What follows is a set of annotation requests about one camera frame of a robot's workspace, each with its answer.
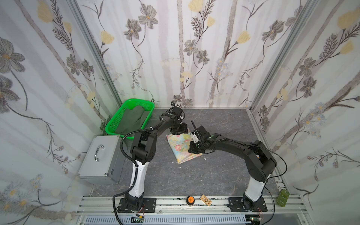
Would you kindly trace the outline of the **dark green skirt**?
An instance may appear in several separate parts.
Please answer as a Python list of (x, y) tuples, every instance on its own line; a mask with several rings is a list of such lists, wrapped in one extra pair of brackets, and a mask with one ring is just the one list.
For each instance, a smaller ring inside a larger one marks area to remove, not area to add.
[(126, 135), (129, 132), (138, 130), (142, 127), (149, 115), (149, 111), (145, 111), (142, 106), (136, 106), (133, 109), (126, 109), (115, 130), (116, 134)]

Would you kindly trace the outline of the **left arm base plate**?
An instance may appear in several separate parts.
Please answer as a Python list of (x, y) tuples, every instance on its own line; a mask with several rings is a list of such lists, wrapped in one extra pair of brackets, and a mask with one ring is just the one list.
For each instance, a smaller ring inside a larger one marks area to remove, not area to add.
[(124, 198), (122, 198), (116, 210), (118, 213), (154, 213), (156, 209), (156, 201), (156, 198), (144, 198), (142, 206), (136, 210), (134, 207), (131, 207)]

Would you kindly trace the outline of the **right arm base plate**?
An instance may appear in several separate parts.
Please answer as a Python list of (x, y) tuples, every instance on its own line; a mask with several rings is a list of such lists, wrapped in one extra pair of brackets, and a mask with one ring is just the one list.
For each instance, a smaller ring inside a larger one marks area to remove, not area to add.
[(231, 212), (267, 212), (267, 206), (261, 197), (253, 202), (247, 197), (230, 197), (228, 199)]

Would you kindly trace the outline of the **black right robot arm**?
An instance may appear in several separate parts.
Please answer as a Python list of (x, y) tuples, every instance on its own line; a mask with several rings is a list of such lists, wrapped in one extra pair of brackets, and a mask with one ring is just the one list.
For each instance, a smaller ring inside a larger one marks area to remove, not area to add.
[(261, 141), (242, 142), (221, 134), (210, 134), (203, 126), (194, 127), (189, 152), (193, 154), (223, 151), (244, 160), (250, 179), (242, 198), (229, 203), (233, 212), (267, 212), (263, 191), (277, 162)]

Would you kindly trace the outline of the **pastel floral skirt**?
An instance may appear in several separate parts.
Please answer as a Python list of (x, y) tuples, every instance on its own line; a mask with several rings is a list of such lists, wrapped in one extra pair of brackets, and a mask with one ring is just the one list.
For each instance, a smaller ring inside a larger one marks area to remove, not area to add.
[(169, 146), (173, 151), (178, 164), (182, 164), (203, 155), (202, 153), (189, 153), (188, 150), (190, 148), (190, 142), (193, 141), (192, 136), (193, 135), (189, 129), (187, 129), (187, 133), (185, 134), (169, 134), (166, 136)]

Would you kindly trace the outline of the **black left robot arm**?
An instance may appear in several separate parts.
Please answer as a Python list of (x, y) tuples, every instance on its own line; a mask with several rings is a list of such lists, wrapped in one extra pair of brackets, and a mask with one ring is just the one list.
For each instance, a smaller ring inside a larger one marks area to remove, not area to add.
[(130, 146), (130, 154), (128, 155), (123, 149), (123, 140), (121, 140), (120, 150), (122, 154), (132, 162), (133, 171), (130, 180), (130, 186), (127, 190), (113, 196), (113, 200), (117, 197), (124, 196), (124, 203), (127, 209), (138, 212), (143, 207), (144, 199), (144, 181), (149, 163), (156, 154), (157, 139), (166, 130), (170, 130), (173, 135), (186, 133), (187, 124), (183, 122), (185, 113), (183, 110), (172, 104), (172, 107), (159, 116), (158, 122), (147, 128), (132, 131), (125, 135), (134, 134), (132, 145)]

